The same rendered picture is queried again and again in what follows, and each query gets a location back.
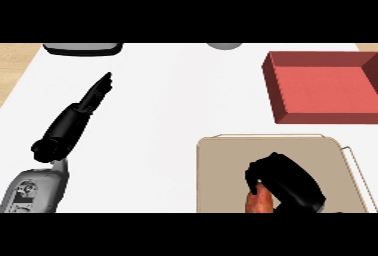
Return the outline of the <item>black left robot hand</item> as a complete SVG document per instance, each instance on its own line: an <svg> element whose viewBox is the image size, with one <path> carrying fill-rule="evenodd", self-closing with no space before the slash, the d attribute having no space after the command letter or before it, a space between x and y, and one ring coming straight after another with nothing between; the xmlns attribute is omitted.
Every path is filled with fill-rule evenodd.
<svg viewBox="0 0 378 256"><path fill-rule="evenodd" d="M62 160L71 153L83 135L90 117L106 93L111 91L111 73L106 73L89 89L81 101L72 103L56 117L43 138L32 144L34 159L47 163Z"/></svg>

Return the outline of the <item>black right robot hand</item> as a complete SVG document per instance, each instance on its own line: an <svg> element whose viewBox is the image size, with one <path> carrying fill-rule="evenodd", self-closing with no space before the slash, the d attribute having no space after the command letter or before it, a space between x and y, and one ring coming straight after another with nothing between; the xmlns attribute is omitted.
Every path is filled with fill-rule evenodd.
<svg viewBox="0 0 378 256"><path fill-rule="evenodd" d="M275 213L319 213L323 209L323 196L316 180L301 166L283 155L273 152L249 163L245 181L252 194L261 182L281 204Z"/></svg>

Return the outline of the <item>orange sweet potato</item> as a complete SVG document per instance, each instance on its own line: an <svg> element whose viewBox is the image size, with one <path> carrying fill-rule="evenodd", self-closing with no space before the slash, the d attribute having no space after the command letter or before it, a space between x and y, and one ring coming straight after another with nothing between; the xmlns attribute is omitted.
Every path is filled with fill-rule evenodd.
<svg viewBox="0 0 378 256"><path fill-rule="evenodd" d="M272 193L264 187L263 183L257 183L257 194L248 193L245 202L247 213L272 213L273 212L273 199Z"/></svg>

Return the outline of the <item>beige tray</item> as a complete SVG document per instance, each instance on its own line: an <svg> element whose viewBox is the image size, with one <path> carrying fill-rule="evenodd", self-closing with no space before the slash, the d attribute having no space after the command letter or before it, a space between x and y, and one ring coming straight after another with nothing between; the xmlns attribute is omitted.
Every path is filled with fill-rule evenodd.
<svg viewBox="0 0 378 256"><path fill-rule="evenodd" d="M326 197L326 213L378 213L351 148L320 134L218 135L201 139L196 153L196 210L245 210L245 170L283 154L309 172Z"/></svg>

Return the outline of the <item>red cardboard box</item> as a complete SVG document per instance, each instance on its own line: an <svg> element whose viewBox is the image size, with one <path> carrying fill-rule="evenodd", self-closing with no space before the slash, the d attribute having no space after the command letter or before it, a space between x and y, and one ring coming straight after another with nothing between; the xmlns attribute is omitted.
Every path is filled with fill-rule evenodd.
<svg viewBox="0 0 378 256"><path fill-rule="evenodd" d="M378 124L378 52L270 51L261 69L278 124Z"/></svg>

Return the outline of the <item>grey round object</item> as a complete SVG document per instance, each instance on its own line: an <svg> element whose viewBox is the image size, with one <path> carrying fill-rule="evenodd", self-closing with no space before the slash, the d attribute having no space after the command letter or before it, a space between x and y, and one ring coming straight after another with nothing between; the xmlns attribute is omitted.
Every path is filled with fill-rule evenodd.
<svg viewBox="0 0 378 256"><path fill-rule="evenodd" d="M233 50L236 49L242 43L207 43L208 46L217 50Z"/></svg>

